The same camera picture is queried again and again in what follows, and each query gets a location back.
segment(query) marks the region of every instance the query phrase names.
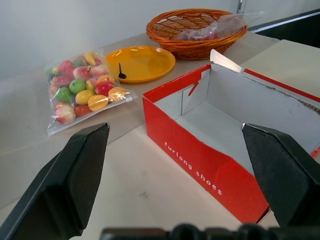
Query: wicker basket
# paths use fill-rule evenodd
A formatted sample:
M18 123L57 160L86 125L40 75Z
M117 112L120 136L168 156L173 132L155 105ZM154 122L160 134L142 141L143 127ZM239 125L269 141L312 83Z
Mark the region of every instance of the wicker basket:
M211 49L223 54L232 44L242 38L248 30L243 27L237 33L213 40L182 41L172 40L177 34L188 29L202 29L217 21L228 11L215 9L182 9L165 12L155 17L146 26L149 38L173 53L179 59L205 60L210 57Z

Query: bag of fake fruit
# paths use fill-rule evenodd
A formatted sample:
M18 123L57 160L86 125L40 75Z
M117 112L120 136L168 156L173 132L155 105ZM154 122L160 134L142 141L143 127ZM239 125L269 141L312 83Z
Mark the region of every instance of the bag of fake fruit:
M110 74L102 49L52 64L45 71L53 113L49 136L137 97Z

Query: yellow plastic plate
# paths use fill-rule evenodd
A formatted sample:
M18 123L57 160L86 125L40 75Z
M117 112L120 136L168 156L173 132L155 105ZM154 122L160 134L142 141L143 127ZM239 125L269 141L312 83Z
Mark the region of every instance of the yellow plastic plate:
M175 57L167 50L155 46L131 46L105 56L111 73L118 78L119 63L125 83L143 83L166 75L175 66Z

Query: clear plastic bag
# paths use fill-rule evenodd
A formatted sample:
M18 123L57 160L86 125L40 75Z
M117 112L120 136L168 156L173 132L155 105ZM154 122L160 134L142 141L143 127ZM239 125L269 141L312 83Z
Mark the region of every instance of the clear plastic bag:
M112 76L103 49L51 64L45 71L53 113L49 136L137 98L136 93L121 87Z
M203 41L224 38L235 34L252 21L261 18L263 14L264 12L261 11L259 13L223 15L218 21L214 21L205 28L183 31L173 39L180 41Z

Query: red shoe box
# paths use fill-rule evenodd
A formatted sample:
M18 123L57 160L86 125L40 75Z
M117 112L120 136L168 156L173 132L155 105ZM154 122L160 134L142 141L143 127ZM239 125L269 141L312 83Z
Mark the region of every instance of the red shoe box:
M242 124L287 133L315 156L320 99L243 70L218 53L213 59L219 64L143 95L147 134L239 221L257 223L269 206L254 177Z

